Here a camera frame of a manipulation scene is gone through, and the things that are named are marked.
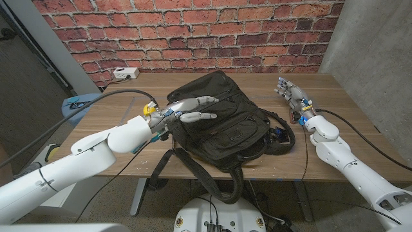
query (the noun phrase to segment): concrete wall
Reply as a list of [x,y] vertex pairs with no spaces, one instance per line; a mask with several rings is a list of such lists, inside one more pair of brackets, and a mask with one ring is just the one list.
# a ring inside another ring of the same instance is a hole
[[346,0],[319,73],[330,73],[412,164],[412,1]]

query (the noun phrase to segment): metal stand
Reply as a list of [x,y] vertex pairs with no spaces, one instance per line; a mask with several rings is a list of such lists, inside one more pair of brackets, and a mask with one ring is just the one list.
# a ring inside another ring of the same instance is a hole
[[137,216],[139,213],[140,205],[143,202],[143,197],[146,192],[146,182],[147,178],[139,178],[139,181],[137,182],[135,196],[133,197],[130,209],[130,215],[133,217]]
[[303,217],[307,222],[313,222],[314,216],[312,215],[312,209],[310,208],[308,193],[302,181],[294,181],[295,190],[301,205]]

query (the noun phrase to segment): white robotic arm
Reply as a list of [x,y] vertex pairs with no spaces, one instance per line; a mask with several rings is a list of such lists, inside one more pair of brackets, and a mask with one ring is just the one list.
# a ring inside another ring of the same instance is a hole
[[128,153],[152,139],[152,134],[167,132],[167,125],[215,119],[216,114],[191,112],[200,104],[218,102],[214,97],[185,99],[155,108],[122,126],[89,135],[71,147],[71,154],[0,187],[0,225],[12,224],[40,206],[60,190],[94,176],[116,162],[113,152]]
[[292,123],[299,122],[313,132],[310,141],[316,146],[317,156],[339,170],[373,209],[394,219],[378,214],[384,228],[390,230],[400,224],[412,226],[412,192],[393,186],[360,161],[339,136],[337,127],[316,115],[312,101],[302,89],[282,78],[277,87],[280,90],[275,92],[289,101]]

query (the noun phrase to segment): power strip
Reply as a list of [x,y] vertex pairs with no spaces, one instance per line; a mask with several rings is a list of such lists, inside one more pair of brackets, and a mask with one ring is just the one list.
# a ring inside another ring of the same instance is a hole
[[125,79],[127,75],[130,75],[131,79],[136,79],[140,72],[138,68],[116,68],[113,73],[116,79]]

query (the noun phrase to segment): wire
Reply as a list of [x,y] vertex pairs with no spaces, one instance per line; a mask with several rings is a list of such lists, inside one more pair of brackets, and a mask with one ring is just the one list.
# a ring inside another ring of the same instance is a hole
[[214,207],[214,210],[216,212],[216,225],[219,223],[219,217],[218,217],[218,210],[216,209],[216,206],[213,204],[213,202],[211,200],[207,200],[206,198],[203,197],[197,197],[199,199],[202,200],[206,200],[207,202],[209,202],[209,205],[212,204],[212,206]]
[[67,117],[63,118],[60,122],[56,123],[54,126],[52,126],[50,129],[48,129],[46,132],[44,132],[42,135],[40,135],[39,137],[37,137],[35,140],[33,140],[31,143],[29,143],[27,146],[25,146],[23,149],[21,149],[20,151],[18,151],[16,154],[12,155],[10,158],[8,158],[6,161],[2,162],[0,164],[0,168],[4,167],[5,165],[7,165],[9,162],[11,162],[13,159],[15,159],[16,157],[18,157],[19,155],[21,155],[23,152],[26,152],[28,149],[30,149],[32,146],[34,146],[36,143],[38,143],[40,140],[42,140],[43,138],[45,138],[45,136],[47,136],[49,133],[55,131],[59,126],[61,126],[61,124],[65,123],[67,120],[69,120],[71,117],[73,117],[74,115],[78,114],[79,112],[81,112],[82,110],[86,109],[87,107],[91,106],[92,104],[96,103],[99,100],[102,100],[105,97],[109,97],[110,95],[114,95],[114,94],[118,94],[118,93],[141,93],[143,95],[146,95],[150,98],[150,100],[157,104],[156,100],[154,97],[152,97],[152,95],[143,92],[141,90],[115,90],[113,92],[109,92],[106,94],[103,94],[99,97],[97,97],[96,99],[93,99],[92,101],[86,103],[84,106],[80,107],[79,109],[77,109],[76,111],[74,111],[73,113],[69,114]]
[[304,133],[304,145],[306,146],[306,166],[304,167],[304,172],[301,181],[303,181],[304,176],[306,175],[306,171],[308,170],[308,141],[306,139],[306,131],[304,130],[304,126],[302,126],[303,133]]
[[[267,211],[268,214],[270,214],[269,198],[268,198],[268,196],[266,196],[266,194],[264,194],[262,192],[256,193],[256,199],[255,200],[256,200],[256,202],[266,202],[266,211]],[[268,227],[270,219],[271,218],[266,216],[266,220],[265,220],[267,222],[267,223],[265,223],[266,227]]]
[[375,145],[373,145],[373,143],[371,143],[365,136],[363,136],[363,134],[361,134],[358,130],[356,130],[356,128],[350,124],[346,119],[342,118],[341,116],[337,115],[336,113],[329,111],[329,110],[324,110],[324,109],[316,109],[316,112],[326,112],[326,113],[330,113],[333,116],[338,117],[340,120],[344,121],[347,125],[349,125],[363,140],[365,140],[365,142],[367,142],[372,148],[374,148],[375,150],[377,150],[381,155],[385,156],[387,159],[389,159],[390,161],[394,162],[395,164],[408,169],[409,171],[412,171],[412,168],[401,164],[400,162],[396,161],[395,159],[393,159],[392,157],[390,157],[389,155],[386,155],[383,151],[381,151],[379,148],[377,148]]
[[212,195],[211,198],[209,199],[209,209],[211,211],[211,223],[212,223]]
[[80,217],[82,216],[82,214],[84,213],[84,211],[86,210],[86,208],[89,206],[90,202],[96,197],[96,195],[97,195],[98,193],[100,193],[100,191],[101,191],[104,187],[106,187],[108,184],[110,184],[110,182],[112,182],[116,177],[118,177],[118,176],[121,174],[121,172],[124,171],[124,170],[129,166],[129,164],[132,163],[132,161],[137,157],[137,155],[138,155],[147,145],[149,145],[149,144],[150,144],[150,142],[147,142],[146,144],[144,144],[144,146],[142,146],[142,147],[136,152],[135,156],[126,164],[126,166],[124,166],[123,169],[121,169],[112,179],[110,179],[110,180],[109,180],[107,183],[105,183],[99,190],[97,190],[97,192],[90,198],[90,200],[88,201],[88,203],[86,204],[86,206],[84,206],[82,212],[81,212],[80,215],[77,217],[75,223],[77,223],[77,222],[79,221]]
[[340,201],[336,201],[336,200],[310,199],[310,200],[302,200],[302,201],[300,201],[300,202],[298,202],[298,203],[308,202],[308,201],[332,202],[332,203],[346,204],[346,205],[349,205],[349,206],[356,206],[356,207],[359,207],[359,208],[364,208],[364,209],[373,211],[373,212],[375,212],[375,213],[378,213],[378,214],[380,214],[380,215],[382,215],[382,216],[384,216],[384,217],[387,217],[387,218],[391,219],[392,221],[396,222],[396,223],[399,224],[399,225],[402,225],[402,223],[400,223],[398,220],[396,220],[396,219],[394,219],[393,217],[391,217],[391,216],[389,216],[389,215],[386,215],[386,214],[384,214],[384,213],[382,213],[382,212],[380,212],[380,211],[377,211],[377,210],[375,210],[375,209],[372,209],[372,208],[369,208],[369,207],[366,207],[366,206],[360,206],[360,205],[356,205],[356,204],[352,204],[352,203],[348,203],[348,202],[340,202]]
[[112,82],[110,82],[110,83],[108,84],[108,86],[109,86],[110,84],[118,84],[118,83],[126,82],[127,80],[130,80],[130,75],[127,75],[125,79],[121,79],[121,80],[119,80],[119,81],[112,81]]
[[[255,199],[256,199],[255,189],[253,188],[252,182],[251,182],[250,180],[248,180],[248,181],[249,181],[250,187],[252,188],[253,195],[255,196]],[[270,217],[270,218],[272,218],[272,219],[278,220],[278,221],[280,221],[282,224],[286,223],[284,220],[282,220],[282,219],[280,219],[280,218],[273,217],[272,215],[269,215],[269,214],[265,213],[265,212],[260,208],[259,203],[258,203],[257,201],[256,201],[256,206],[257,206],[257,208],[259,209],[259,211],[260,211],[262,214],[264,214],[264,215],[266,215],[266,216],[268,216],[268,217]]]
[[156,125],[150,127],[150,129],[153,129],[153,128],[157,127],[157,125],[159,125],[161,122],[163,122],[164,119],[165,119],[165,117],[162,118],[162,120],[160,120],[158,123],[156,123]]

